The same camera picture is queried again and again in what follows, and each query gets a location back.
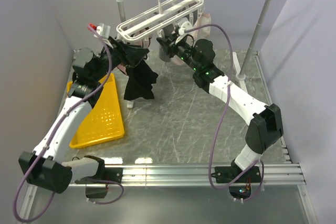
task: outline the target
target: glass panel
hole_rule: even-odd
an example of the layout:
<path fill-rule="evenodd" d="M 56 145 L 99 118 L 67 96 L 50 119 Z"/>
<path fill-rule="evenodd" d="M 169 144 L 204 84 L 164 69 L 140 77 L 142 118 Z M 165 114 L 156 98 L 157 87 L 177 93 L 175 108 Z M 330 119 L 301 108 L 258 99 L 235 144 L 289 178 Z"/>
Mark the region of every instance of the glass panel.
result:
<path fill-rule="evenodd" d="M 109 199 L 119 193 L 110 188 Z M 31 216 L 45 206 L 50 192 L 38 189 Z M 111 205 L 85 200 L 83 187 L 71 187 L 56 195 L 47 212 L 35 224 L 149 224 L 149 223 L 308 223 L 297 186 L 269 186 L 251 201 L 233 202 L 227 190 L 210 187 L 128 187 Z"/>

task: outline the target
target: wire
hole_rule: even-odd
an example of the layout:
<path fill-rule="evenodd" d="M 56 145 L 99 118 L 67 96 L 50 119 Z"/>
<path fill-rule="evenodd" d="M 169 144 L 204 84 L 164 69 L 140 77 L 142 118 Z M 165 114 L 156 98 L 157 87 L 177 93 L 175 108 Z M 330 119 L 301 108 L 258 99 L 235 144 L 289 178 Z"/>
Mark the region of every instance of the wire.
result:
<path fill-rule="evenodd" d="M 99 202 L 99 201 L 94 201 L 93 199 L 88 199 L 88 201 L 90 201 L 90 202 L 92 202 L 94 204 L 97 204 L 97 205 L 108 205 L 108 204 L 114 203 L 117 200 L 119 200 L 122 197 L 122 195 L 124 194 L 124 187 L 120 183 L 118 183 L 118 182 L 109 181 L 109 180 L 95 179 L 95 178 L 90 178 L 90 177 L 86 177 L 85 179 L 90 180 L 92 182 L 99 182 L 99 183 L 105 183 L 105 184 L 114 184 L 114 185 L 120 186 L 120 188 L 121 188 L 120 195 L 117 198 L 115 198 L 114 200 L 107 201 L 107 202 Z"/>
<path fill-rule="evenodd" d="M 232 49 L 231 41 L 230 41 L 229 36 L 227 35 L 226 31 L 224 31 L 224 29 L 221 26 L 219 26 L 219 25 L 216 25 L 216 24 L 206 24 L 206 25 L 203 25 L 203 26 L 198 26 L 198 27 L 192 28 L 190 30 L 186 30 L 185 32 L 186 33 L 190 33 L 192 31 L 196 31 L 196 30 L 202 29 L 204 27 L 217 27 L 219 30 L 221 30 L 221 32 L 224 34 L 224 36 L 226 38 L 227 43 L 229 45 L 229 49 L 230 49 L 230 59 L 231 59 L 230 70 L 229 70 L 229 73 L 228 73 L 227 77 L 228 77 L 228 81 L 231 81 L 232 74 L 233 74 L 233 49 Z M 209 178 L 209 182 L 210 182 L 211 186 L 213 188 L 217 189 L 217 190 L 222 190 L 222 189 L 228 188 L 230 185 L 232 185 L 235 181 L 237 181 L 248 170 L 250 170 L 253 166 L 255 166 L 258 163 L 258 160 L 254 161 L 245 170 L 243 170 L 237 177 L 235 177 L 231 182 L 229 182 L 228 184 L 226 184 L 224 186 L 215 186 L 214 183 L 213 183 L 213 181 L 212 181 L 211 170 L 212 170 L 212 163 L 213 163 L 213 159 L 214 159 L 214 152 L 215 152 L 216 141 L 217 141 L 219 129 L 221 128 L 220 126 L 222 125 L 223 119 L 224 119 L 224 117 L 226 115 L 226 112 L 227 112 L 227 109 L 229 107 L 230 99 L 231 99 L 231 89 L 230 89 L 230 85 L 228 85 L 227 86 L 227 99 L 226 99 L 226 103 L 225 103 L 225 106 L 224 106 L 224 110 L 223 110 L 222 116 L 220 117 L 220 120 L 218 122 L 216 131 L 215 131 L 214 139 L 212 141 L 211 150 L 210 150 L 210 157 L 209 157 L 209 166 L 208 166 L 208 178 Z M 252 199 L 256 195 L 256 193 L 258 191 L 260 191 L 261 186 L 263 184 L 263 180 L 264 180 L 264 163 L 261 160 L 260 160 L 260 162 L 261 162 L 262 171 L 263 171 L 262 172 L 262 179 L 260 181 L 258 189 L 249 198 L 245 199 L 245 201 L 247 201 L 249 199 Z"/>
<path fill-rule="evenodd" d="M 151 38 L 148 38 L 149 42 L 148 42 L 148 46 L 147 48 L 149 48 L 149 46 L 151 45 Z"/>
<path fill-rule="evenodd" d="M 93 95 L 95 95 L 99 90 L 102 89 L 102 87 L 105 85 L 105 83 L 108 81 L 109 77 L 110 77 L 110 74 L 111 74 L 111 71 L 112 71 L 112 57 L 111 57 L 111 53 L 110 53 L 110 50 L 108 49 L 108 46 L 107 44 L 104 42 L 104 40 L 102 39 L 102 37 L 91 27 L 88 25 L 88 29 L 90 31 L 92 31 L 96 36 L 97 38 L 100 40 L 100 42 L 102 42 L 104 48 L 105 48 L 105 51 L 107 52 L 107 55 L 108 55 L 108 59 L 109 59 L 109 70 L 107 72 L 107 76 L 106 76 L 106 79 L 103 81 L 103 83 L 101 85 L 99 85 L 95 90 L 93 90 L 90 94 L 86 95 L 83 99 L 81 99 L 80 101 L 78 101 L 76 104 L 74 104 L 71 108 L 69 108 L 69 110 L 58 120 L 58 122 L 56 123 L 54 129 L 52 130 L 47 142 L 46 142 L 46 145 L 43 147 L 42 151 L 39 153 L 39 155 L 36 157 L 36 159 L 33 161 L 33 163 L 31 164 L 31 166 L 29 167 L 29 169 L 27 170 L 27 172 L 24 174 L 19 186 L 18 186 L 18 189 L 17 189 L 17 192 L 14 196 L 14 201 L 13 201 L 13 205 L 12 205 L 12 210 L 13 210 L 13 214 L 15 216 L 15 218 L 20 221 L 20 222 L 23 222 L 23 223 L 29 223 L 29 222 L 33 222 L 35 220 L 37 220 L 38 218 L 40 218 L 45 212 L 46 210 L 48 209 L 48 207 L 50 206 L 50 203 L 55 195 L 55 192 L 52 193 L 50 199 L 48 200 L 48 203 L 46 205 L 46 207 L 42 210 L 41 213 L 39 213 L 37 216 L 33 217 L 33 218 L 30 218 L 30 219 L 23 219 L 19 216 L 18 212 L 17 212 L 17 208 L 16 208 L 16 205 L 17 205 L 17 200 L 18 200 L 18 197 L 19 197 L 19 193 L 26 181 L 26 179 L 28 178 L 28 176 L 30 175 L 31 171 L 34 169 L 34 167 L 36 166 L 36 164 L 38 163 L 38 161 L 41 159 L 41 157 L 45 154 L 45 152 L 47 151 L 47 149 L 49 148 L 50 146 L 50 143 L 52 142 L 57 130 L 59 129 L 59 127 L 61 126 L 62 122 L 64 121 L 65 118 L 67 118 L 69 116 L 69 114 L 76 108 L 78 107 L 80 104 L 82 104 L 83 102 L 86 102 L 90 97 L 92 97 Z"/>
<path fill-rule="evenodd" d="M 191 39 L 193 40 L 193 44 L 191 45 L 191 47 L 193 47 L 194 44 L 195 44 L 195 39 L 194 39 L 194 37 L 193 37 L 192 35 L 190 35 L 190 34 L 187 34 L 187 37 L 191 37 Z"/>

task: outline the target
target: black cloth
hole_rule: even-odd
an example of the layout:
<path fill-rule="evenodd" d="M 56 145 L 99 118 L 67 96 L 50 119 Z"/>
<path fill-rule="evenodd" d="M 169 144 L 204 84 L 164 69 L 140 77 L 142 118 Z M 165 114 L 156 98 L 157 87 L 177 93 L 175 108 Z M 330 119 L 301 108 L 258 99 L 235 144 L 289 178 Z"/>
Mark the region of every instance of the black cloth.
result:
<path fill-rule="evenodd" d="M 124 100 L 133 101 L 139 97 L 154 99 L 152 84 L 156 83 L 159 75 L 144 60 L 140 61 L 135 68 L 126 68 L 126 73 L 129 79 L 125 89 Z"/>

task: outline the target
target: gray marble surface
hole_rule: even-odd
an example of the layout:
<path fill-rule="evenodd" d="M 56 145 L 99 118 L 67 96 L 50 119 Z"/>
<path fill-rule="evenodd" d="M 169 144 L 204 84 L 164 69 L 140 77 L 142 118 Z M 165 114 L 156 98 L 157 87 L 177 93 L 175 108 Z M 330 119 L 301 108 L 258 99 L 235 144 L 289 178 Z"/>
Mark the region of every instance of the gray marble surface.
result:
<path fill-rule="evenodd" d="M 244 52 L 238 51 L 242 64 Z M 128 109 L 123 100 L 127 77 L 114 71 L 125 127 L 122 139 L 84 149 L 71 149 L 66 161 L 72 157 L 94 155 L 107 163 L 207 163 L 209 147 L 225 103 L 213 97 L 194 83 L 193 70 L 188 66 L 165 64 L 157 51 L 149 54 L 148 65 L 159 74 L 153 86 L 154 100 L 137 99 Z M 217 51 L 216 65 L 225 73 L 229 68 L 228 51 Z M 255 58 L 247 69 L 248 93 L 267 103 Z M 220 128 L 215 162 L 231 162 L 245 145 L 247 126 L 242 118 L 229 108 Z M 280 141 L 263 155 L 265 162 L 284 162 Z"/>

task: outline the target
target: yellow plastic tray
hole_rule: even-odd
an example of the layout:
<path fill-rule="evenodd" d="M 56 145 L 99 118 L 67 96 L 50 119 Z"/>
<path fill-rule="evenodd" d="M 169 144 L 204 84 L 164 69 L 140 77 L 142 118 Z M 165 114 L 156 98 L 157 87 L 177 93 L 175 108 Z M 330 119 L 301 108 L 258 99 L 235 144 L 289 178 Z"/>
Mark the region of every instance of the yellow plastic tray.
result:
<path fill-rule="evenodd" d="M 69 92 L 72 82 L 68 82 Z M 104 85 L 99 100 L 80 124 L 71 140 L 71 148 L 85 148 L 122 138 L 125 134 L 114 75 Z"/>

